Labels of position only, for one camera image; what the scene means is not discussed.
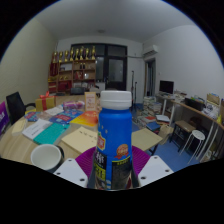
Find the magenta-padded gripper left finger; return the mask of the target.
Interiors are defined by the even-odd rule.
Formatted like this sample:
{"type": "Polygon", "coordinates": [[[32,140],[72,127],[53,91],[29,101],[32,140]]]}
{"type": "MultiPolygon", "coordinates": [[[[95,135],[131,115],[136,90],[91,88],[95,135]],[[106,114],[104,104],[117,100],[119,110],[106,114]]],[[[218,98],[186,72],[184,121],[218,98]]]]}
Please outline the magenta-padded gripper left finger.
{"type": "Polygon", "coordinates": [[[94,189],[94,152],[95,148],[90,148],[76,159],[66,159],[54,174],[78,186],[94,189]]]}

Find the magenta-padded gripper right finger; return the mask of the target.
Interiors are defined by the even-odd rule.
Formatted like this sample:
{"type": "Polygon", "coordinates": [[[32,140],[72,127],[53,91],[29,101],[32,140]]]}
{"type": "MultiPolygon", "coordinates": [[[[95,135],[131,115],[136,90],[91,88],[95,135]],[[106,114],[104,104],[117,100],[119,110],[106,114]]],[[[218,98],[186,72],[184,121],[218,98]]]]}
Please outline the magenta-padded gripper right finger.
{"type": "Polygon", "coordinates": [[[132,186],[143,187],[173,173],[172,169],[158,156],[149,156],[133,146],[132,186]]]}

